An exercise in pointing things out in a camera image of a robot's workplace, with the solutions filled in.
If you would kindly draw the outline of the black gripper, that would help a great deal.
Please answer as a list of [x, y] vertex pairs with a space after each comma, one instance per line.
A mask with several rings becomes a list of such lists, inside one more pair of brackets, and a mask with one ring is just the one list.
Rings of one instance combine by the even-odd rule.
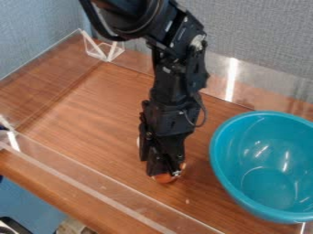
[[199, 95], [206, 80], [205, 69], [155, 70], [150, 97], [142, 101], [139, 115], [139, 159], [147, 161], [149, 176], [181, 176], [185, 140], [206, 122], [197, 123], [199, 111], [206, 112]]

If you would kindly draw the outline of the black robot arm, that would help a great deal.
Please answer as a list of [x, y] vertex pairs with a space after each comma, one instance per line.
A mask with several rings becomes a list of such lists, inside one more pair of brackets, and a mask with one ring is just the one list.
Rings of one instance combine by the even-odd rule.
[[139, 113], [139, 160], [147, 175], [177, 179], [186, 165], [185, 140], [208, 111], [206, 31], [177, 0], [78, 0], [96, 32], [113, 41], [146, 40], [154, 83]]

